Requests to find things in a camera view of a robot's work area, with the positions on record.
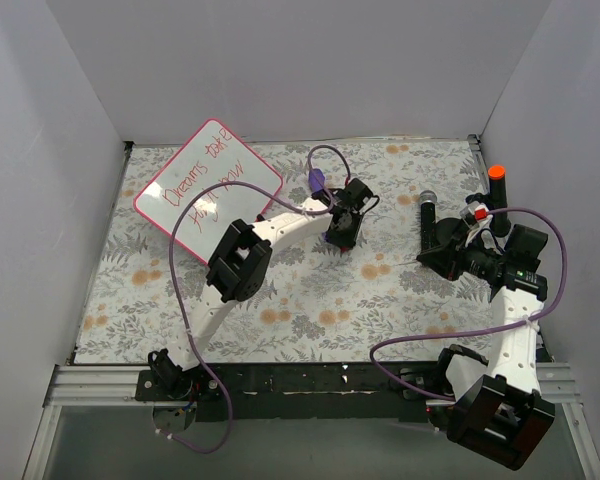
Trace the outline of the pink framed whiteboard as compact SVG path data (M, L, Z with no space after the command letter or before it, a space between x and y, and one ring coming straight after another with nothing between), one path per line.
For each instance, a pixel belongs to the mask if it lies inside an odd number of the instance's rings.
M270 205L268 197L229 181L276 195L283 178L274 167L216 119L207 120L134 199L134 209L171 235L184 217L176 242L201 262L209 260L227 227L250 223Z

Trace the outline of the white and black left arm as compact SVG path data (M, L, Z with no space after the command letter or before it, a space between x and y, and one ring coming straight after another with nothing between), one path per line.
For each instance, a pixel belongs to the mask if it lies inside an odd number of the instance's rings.
M228 181L226 185L253 190L288 211L269 219L259 217L250 224L238 219L227 227L208 260L201 300L192 316L187 314L178 284L174 244L185 215L202 196L194 197L176 220L169 239L168 260L183 328L171 346L148 355L158 387L173 400L183 399L191 392L193 377L189 370L210 369L202 352L230 311L260 290L275 254L314 235L322 235L327 243L343 251L352 249L364 216L380 201L358 178L340 189L323 187L300 205L246 182Z

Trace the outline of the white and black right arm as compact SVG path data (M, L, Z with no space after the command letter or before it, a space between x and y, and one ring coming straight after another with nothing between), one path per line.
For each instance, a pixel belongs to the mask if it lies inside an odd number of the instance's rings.
M511 470L520 469L551 427L554 405L543 399L536 371L537 325L547 280L537 274L547 234L515 225L497 252L484 246L478 226L457 218L425 220L418 261L447 280L467 273L486 281L496 325L503 327L488 356L452 345L432 373L434 389L455 402L447 437Z

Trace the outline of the black stick with orange tip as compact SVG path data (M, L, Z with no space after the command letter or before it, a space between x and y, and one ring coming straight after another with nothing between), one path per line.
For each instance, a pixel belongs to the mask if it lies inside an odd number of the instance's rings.
M505 167L502 165L494 165L490 167L488 169L488 180L488 193L470 195L466 198L466 203L467 205L473 201L484 203L494 217L491 221L490 228L483 231L490 230L496 238L504 238L511 230L511 221L509 220L507 213L494 214L494 211L504 209L508 206ZM464 225L460 217L448 217L436 222L435 232L439 240L442 240L443 235L447 232L451 233L454 231L467 231L467 227Z

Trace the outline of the black microphone with grey head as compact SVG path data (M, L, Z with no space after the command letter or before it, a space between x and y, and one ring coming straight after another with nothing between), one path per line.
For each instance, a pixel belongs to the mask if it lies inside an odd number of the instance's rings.
M431 190L424 190L419 196L422 252L431 249L435 245L436 203L437 196Z

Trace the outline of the floral patterned table mat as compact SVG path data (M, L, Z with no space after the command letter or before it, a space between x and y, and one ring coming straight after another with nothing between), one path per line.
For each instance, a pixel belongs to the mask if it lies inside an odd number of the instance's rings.
M379 195L356 247L342 253L308 238L272 260L262 288L233 309L207 347L208 362L365 361L371 347L385 360L434 360L459 343L490 350L490 290L465 275L441 279L415 259L420 247L418 198L432 190L440 217L455 216L483 187L482 169L465 141L387 140L340 143L313 152L307 144L259 144L256 152L282 176L281 196L308 195L307 169L338 182L347 174ZM168 239L133 207L134 196L170 159L170 147L134 147L72 361L142 364L183 328L172 286ZM200 300L205 267L174 249L187 309Z

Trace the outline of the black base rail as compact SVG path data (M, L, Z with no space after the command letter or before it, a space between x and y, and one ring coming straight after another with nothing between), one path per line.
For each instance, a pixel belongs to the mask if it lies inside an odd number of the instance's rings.
M397 419L424 422L426 398L371 363L216 363L237 420ZM199 422L227 418L220 387L201 367L163 379L162 367L138 375L135 400L183 404Z

